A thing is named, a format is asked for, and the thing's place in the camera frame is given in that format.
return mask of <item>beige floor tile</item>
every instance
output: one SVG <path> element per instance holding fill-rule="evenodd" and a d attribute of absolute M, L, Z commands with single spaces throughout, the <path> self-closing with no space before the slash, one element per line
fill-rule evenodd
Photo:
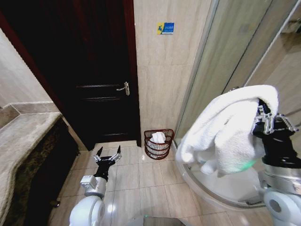
<path fill-rule="evenodd" d="M 121 159 L 117 162 L 119 166 L 138 163 L 138 147 L 121 148 Z"/>
<path fill-rule="evenodd" d="M 118 142 L 108 142 L 108 143 L 97 143 L 94 146 L 94 149 L 103 148 L 118 148 L 119 145 L 121 147 L 133 147 L 137 146 L 137 142 L 135 140 L 128 140 L 128 141 L 118 141 Z"/>
<path fill-rule="evenodd" d="M 187 184 L 166 185 L 165 191 L 172 218 L 198 216 L 196 205 Z"/>
<path fill-rule="evenodd" d="M 199 215 L 219 213 L 226 211 L 225 209 L 218 207 L 216 203 L 207 197 L 200 197 L 192 189 L 190 189 L 193 201 L 195 202 Z"/>
<path fill-rule="evenodd" d="M 164 185 L 184 183 L 175 161 L 160 161 Z"/>
<path fill-rule="evenodd" d="M 50 226 L 68 226 L 69 225 L 69 217 L 73 207 L 85 196 L 77 195 L 77 196 L 69 196 L 61 198 L 61 204 L 58 208 L 55 209 L 54 214 L 48 225 Z"/>
<path fill-rule="evenodd" d="M 111 166 L 109 168 L 109 175 L 108 175 L 109 179 L 106 185 L 107 192 L 115 191 L 116 173 L 117 173 L 117 166 Z"/>
<path fill-rule="evenodd" d="M 203 226 L 233 226 L 227 213 L 214 213 L 201 216 Z"/>
<path fill-rule="evenodd" d="M 189 217 L 189 218 L 181 218 L 182 220 L 186 220 L 192 226 L 202 226 L 201 218 L 199 216 Z"/>
<path fill-rule="evenodd" d="M 273 225 L 272 218 L 266 207 L 246 211 L 229 211 L 228 216 L 233 226 Z"/>
<path fill-rule="evenodd" d="M 163 185 L 160 163 L 149 162 L 139 164 L 140 187 Z"/>
<path fill-rule="evenodd" d="M 134 189 L 139 187 L 138 164 L 117 166 L 115 190 Z"/>
<path fill-rule="evenodd" d="M 124 226 L 141 215 L 139 189 L 116 191 L 113 204 L 112 226 Z"/>
<path fill-rule="evenodd" d="M 58 197 L 62 197 L 62 195 L 63 195 L 63 193 L 64 193 L 64 191 L 65 191 L 65 189 L 66 189 L 66 186 L 67 186 L 67 184 L 68 184 L 68 181 L 69 181 L 69 179 L 70 179 L 70 176 L 71 176 L 71 172 L 68 173 L 68 176 L 67 176 L 67 178 L 66 178 L 66 180 L 65 180 L 65 182 L 64 182 L 64 184 L 63 184 L 63 187 L 62 187 L 60 193 L 58 194 Z"/>
<path fill-rule="evenodd" d="M 163 186 L 140 189 L 141 214 L 152 217 L 170 217 L 165 189 Z"/>
<path fill-rule="evenodd" d="M 139 163 L 155 162 L 158 160 L 150 158 L 144 151 L 144 147 L 138 147 Z"/>
<path fill-rule="evenodd" d="M 84 194 L 85 189 L 79 184 L 84 175 L 95 174 L 96 168 L 76 169 L 71 171 L 70 179 L 66 184 L 66 188 L 62 197 Z"/>
<path fill-rule="evenodd" d="M 93 152 L 81 152 L 74 162 L 73 170 L 95 168 L 97 164 L 93 158 Z"/>
<path fill-rule="evenodd" d="M 111 217 L 113 211 L 114 192 L 106 192 L 104 195 L 104 216 L 101 222 L 101 226 L 111 226 Z"/>

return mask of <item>door frame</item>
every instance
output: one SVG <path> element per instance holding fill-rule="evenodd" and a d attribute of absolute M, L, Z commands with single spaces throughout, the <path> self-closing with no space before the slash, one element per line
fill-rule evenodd
<path fill-rule="evenodd" d="M 131 77 L 131 101 L 133 101 L 133 118 L 135 119 L 133 126 L 135 127 L 135 138 L 137 141 L 137 146 L 141 147 L 141 129 L 140 129 L 140 110 L 139 110 L 139 93 L 138 93 L 138 76 L 137 76 L 137 56 L 136 56 L 136 41 L 135 41 L 135 20 L 134 20 L 134 0 L 122 0 L 124 7 L 124 17 L 126 22 L 126 36 L 127 36 L 127 46 L 128 46 L 128 58 L 130 66 L 130 77 Z M 88 150 L 94 148 L 94 144 L 91 144 L 87 139 L 85 139 L 84 134 L 79 133 L 79 128 L 77 128 L 75 123 L 72 123 L 73 117 L 72 113 L 68 112 L 64 104 L 61 102 L 59 97 L 53 91 L 45 76 L 38 69 L 36 63 L 34 62 L 32 56 L 29 54 L 25 46 L 22 44 L 20 39 L 14 30 L 10 27 L 6 18 L 0 10 L 0 28 L 5 33 L 6 37 L 9 39 L 11 44 L 14 46 L 16 51 L 19 53 L 21 58 L 27 64 L 33 75 L 40 82 L 44 90 L 48 93 L 50 98 L 53 100 L 57 108 L 61 111 L 63 116 L 71 124 L 75 132 L 78 134 L 79 138 L 85 144 Z"/>

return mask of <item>tiled floor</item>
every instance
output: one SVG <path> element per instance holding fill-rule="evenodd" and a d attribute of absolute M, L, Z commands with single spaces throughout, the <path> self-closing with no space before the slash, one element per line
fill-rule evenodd
<path fill-rule="evenodd" d="M 108 143 L 102 156 L 116 153 L 116 144 Z M 74 205 L 81 200 L 84 190 L 79 182 L 83 175 L 96 171 L 92 158 L 95 151 L 82 152 L 61 190 L 61 205 L 53 209 L 49 225 L 68 226 Z M 196 195 L 183 181 L 175 165 L 174 155 L 163 160 L 149 158 L 143 148 L 123 147 L 121 160 L 109 170 L 102 226 L 123 226 L 139 215 L 183 218 L 193 226 L 271 226 L 265 208 L 247 211 L 228 211 Z"/>

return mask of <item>white towel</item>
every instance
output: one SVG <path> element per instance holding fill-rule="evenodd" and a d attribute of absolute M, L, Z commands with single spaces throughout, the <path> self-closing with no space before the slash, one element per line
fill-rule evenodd
<path fill-rule="evenodd" d="M 152 138 L 150 139 L 152 142 L 155 142 L 157 144 L 164 144 L 165 143 L 165 134 L 163 132 L 156 132 L 153 133 Z"/>
<path fill-rule="evenodd" d="M 264 155 L 261 140 L 252 135 L 259 98 L 277 114 L 278 94 L 273 86 L 243 87 L 216 97 L 183 137 L 176 160 L 206 162 L 201 171 L 207 174 L 218 170 L 224 175 L 251 167 Z"/>

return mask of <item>door handle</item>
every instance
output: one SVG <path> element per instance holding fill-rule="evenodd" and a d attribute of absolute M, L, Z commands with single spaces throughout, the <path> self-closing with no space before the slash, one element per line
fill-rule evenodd
<path fill-rule="evenodd" d="M 124 83 L 124 87 L 123 88 L 121 88 L 121 89 L 116 89 L 117 91 L 121 91 L 121 90 L 126 90 L 126 95 L 127 96 L 129 96 L 130 95 L 130 88 L 129 88 L 129 86 L 128 86 L 128 82 L 126 81 L 125 83 Z"/>

